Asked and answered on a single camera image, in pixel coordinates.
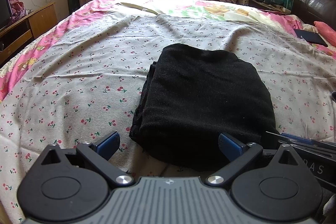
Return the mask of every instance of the black monitor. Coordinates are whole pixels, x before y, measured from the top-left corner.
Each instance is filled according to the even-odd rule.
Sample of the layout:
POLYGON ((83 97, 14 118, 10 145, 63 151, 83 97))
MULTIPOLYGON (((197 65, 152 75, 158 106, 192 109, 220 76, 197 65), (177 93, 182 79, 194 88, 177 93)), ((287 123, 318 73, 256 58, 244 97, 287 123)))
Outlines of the black monitor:
POLYGON ((0 29, 5 27, 13 16, 9 0, 0 0, 0 29))

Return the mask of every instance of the black device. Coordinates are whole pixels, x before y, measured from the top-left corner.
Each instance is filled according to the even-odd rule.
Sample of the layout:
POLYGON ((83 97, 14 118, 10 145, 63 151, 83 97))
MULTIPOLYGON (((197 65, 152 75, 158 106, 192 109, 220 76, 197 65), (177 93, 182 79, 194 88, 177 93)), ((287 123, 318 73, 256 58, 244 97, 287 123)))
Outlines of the black device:
POLYGON ((336 145, 289 134, 265 132, 260 144, 220 134, 219 148, 231 163, 205 181, 135 181, 107 161, 119 145, 117 132, 72 149, 49 144, 17 191, 25 223, 312 224, 320 184, 335 190, 336 145))
POLYGON ((5 27, 13 16, 9 0, 0 0, 0 29, 5 27))
POLYGON ((324 40, 322 39, 322 37, 320 37, 318 33, 298 29, 294 29, 294 32, 296 33, 298 38, 303 38, 308 43, 319 44, 328 47, 328 44, 324 42, 324 40))

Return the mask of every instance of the bed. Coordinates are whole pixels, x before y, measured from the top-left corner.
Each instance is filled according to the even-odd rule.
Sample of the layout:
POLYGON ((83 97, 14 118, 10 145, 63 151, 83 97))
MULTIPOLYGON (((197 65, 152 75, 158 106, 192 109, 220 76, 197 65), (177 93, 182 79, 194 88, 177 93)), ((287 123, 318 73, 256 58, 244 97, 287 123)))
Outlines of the bed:
POLYGON ((216 1, 85 4, 0 70, 0 200, 11 222, 24 220, 16 189, 50 142, 72 148, 118 131, 121 145, 110 161, 132 176, 199 175, 151 158, 128 137, 150 64, 177 42, 252 63, 280 133, 334 142, 336 53, 298 39, 294 25, 312 27, 216 1))

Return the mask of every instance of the folded black pants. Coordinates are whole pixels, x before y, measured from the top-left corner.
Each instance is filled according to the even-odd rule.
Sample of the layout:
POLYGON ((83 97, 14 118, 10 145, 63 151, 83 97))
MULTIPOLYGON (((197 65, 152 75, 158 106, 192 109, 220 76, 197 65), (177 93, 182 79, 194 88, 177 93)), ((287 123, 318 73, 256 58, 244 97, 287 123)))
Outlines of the folded black pants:
POLYGON ((158 160, 202 171, 227 163, 221 132, 247 143, 265 131, 278 133, 272 101, 250 63, 173 44, 150 67, 130 138, 158 160))

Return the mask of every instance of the dark brown headboard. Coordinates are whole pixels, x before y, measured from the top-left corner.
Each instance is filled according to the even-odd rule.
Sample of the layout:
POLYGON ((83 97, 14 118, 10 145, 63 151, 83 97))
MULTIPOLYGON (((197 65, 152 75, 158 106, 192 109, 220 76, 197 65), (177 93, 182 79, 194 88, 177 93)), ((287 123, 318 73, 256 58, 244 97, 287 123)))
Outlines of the dark brown headboard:
POLYGON ((294 0, 292 14, 307 24, 323 21, 336 30, 336 0, 294 0))

